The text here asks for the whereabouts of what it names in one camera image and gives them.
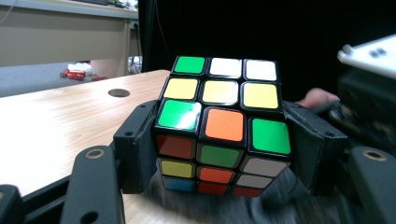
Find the table surface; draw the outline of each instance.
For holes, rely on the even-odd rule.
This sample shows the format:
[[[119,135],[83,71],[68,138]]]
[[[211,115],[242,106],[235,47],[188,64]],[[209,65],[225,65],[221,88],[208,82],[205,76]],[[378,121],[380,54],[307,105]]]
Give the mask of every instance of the table surface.
[[[138,105],[158,98],[168,76],[159,70],[0,98],[0,184],[17,186],[24,196],[70,175],[77,154],[108,146]],[[130,95],[110,96],[113,89]],[[173,216],[142,195],[123,199],[128,223]]]

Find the human hand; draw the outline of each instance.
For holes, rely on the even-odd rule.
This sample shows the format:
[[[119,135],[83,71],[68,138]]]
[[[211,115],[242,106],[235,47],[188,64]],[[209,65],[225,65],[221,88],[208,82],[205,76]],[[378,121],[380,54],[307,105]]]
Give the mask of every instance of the human hand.
[[[313,88],[309,90],[305,98],[295,103],[302,105],[308,109],[315,109],[321,105],[326,105],[334,101],[339,101],[340,98],[321,88]]]

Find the floor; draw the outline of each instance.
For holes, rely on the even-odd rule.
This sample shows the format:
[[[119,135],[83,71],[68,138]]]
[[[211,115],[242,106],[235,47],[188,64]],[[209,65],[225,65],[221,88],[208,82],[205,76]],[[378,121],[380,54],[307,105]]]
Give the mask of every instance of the floor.
[[[90,77],[85,77],[84,80],[60,77],[60,73],[66,69],[69,64],[75,63],[76,62],[46,63],[0,67],[0,97],[45,91],[91,82]],[[129,75],[140,73],[140,66],[141,58],[136,56],[131,57],[129,59]]]

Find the gray surface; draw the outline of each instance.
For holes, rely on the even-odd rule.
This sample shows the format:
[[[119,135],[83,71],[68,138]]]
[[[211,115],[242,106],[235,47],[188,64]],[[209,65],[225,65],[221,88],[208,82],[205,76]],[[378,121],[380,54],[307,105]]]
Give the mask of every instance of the gray surface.
[[[7,10],[0,6],[0,18]],[[120,59],[121,77],[126,74],[130,30],[123,18],[14,7],[1,24],[0,66]]]
[[[47,63],[0,67],[0,97],[45,91],[90,82],[61,78],[59,74],[69,63]]]

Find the screw hole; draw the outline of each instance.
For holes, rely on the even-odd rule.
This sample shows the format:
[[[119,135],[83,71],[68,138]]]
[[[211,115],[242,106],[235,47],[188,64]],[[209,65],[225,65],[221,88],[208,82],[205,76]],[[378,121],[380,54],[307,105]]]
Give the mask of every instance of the screw hole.
[[[376,152],[372,150],[363,151],[363,155],[374,161],[385,161],[387,159],[387,157],[382,155],[380,152]]]
[[[113,89],[109,91],[108,94],[114,97],[126,97],[130,95],[128,91],[123,89]]]
[[[87,214],[85,214],[82,218],[81,218],[81,223],[82,224],[90,224],[93,223],[94,221],[96,221],[96,219],[98,218],[98,214],[96,212],[89,212]]]
[[[125,136],[132,136],[134,133],[133,132],[126,132]]]
[[[370,50],[369,54],[370,54],[373,58],[378,58],[378,57],[379,57],[379,53],[376,52],[375,50]]]
[[[386,54],[387,54],[387,51],[384,50],[384,49],[382,49],[382,48],[376,49],[376,52],[378,52],[378,53],[381,54],[381,55],[386,55]]]
[[[87,159],[98,159],[99,157],[103,156],[105,154],[105,151],[102,149],[93,149],[87,153],[85,153],[85,158]]]

